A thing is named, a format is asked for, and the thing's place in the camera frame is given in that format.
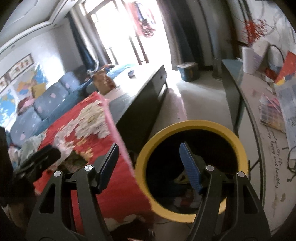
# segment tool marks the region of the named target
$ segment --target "blue curtain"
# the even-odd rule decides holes
[[[89,54],[70,13],[67,14],[79,55],[86,69],[94,70],[95,61]]]

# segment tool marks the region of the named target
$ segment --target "metal screw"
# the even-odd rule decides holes
[[[93,168],[92,165],[86,165],[86,166],[84,167],[84,170],[86,170],[86,171],[90,171],[92,168]]]
[[[239,177],[244,177],[244,173],[243,173],[242,171],[237,172],[237,175],[238,175]]]
[[[208,171],[213,171],[215,168],[213,167],[213,166],[211,166],[211,165],[207,165],[206,166],[206,169],[208,170]]]
[[[55,177],[58,177],[58,176],[60,176],[61,174],[62,174],[61,171],[56,171],[56,172],[54,173],[54,176],[55,176]]]

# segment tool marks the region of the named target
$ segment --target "red flower decoration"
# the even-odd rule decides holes
[[[257,22],[254,21],[245,21],[245,27],[243,29],[243,40],[248,42],[248,46],[251,47],[256,40],[264,37],[267,33],[267,22],[266,20],[259,20]]]

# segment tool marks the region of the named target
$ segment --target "tiled floor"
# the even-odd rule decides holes
[[[201,77],[190,83],[182,81],[178,71],[171,71],[168,72],[167,83],[170,91],[165,97],[151,136],[186,119],[214,121],[232,130],[223,84],[212,77],[211,71],[201,72]],[[156,241],[183,241],[190,226],[176,222],[155,224]]]

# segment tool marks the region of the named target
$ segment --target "white wall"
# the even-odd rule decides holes
[[[68,19],[64,19],[61,26],[32,38],[5,56],[0,61],[0,76],[30,53],[35,63],[41,64],[51,84],[83,64]]]
[[[242,21],[244,19],[238,1],[228,0],[228,3],[236,25],[238,40],[245,42],[242,32],[244,27]],[[253,20],[266,20],[269,25],[267,27],[268,32],[264,39],[269,41],[270,44],[278,46],[283,52],[284,57],[286,57],[288,51],[296,54],[295,31],[280,8],[270,1],[247,0],[247,3]],[[283,64],[281,56],[275,47],[272,47],[269,51],[268,60],[271,64],[276,66],[282,66]]]

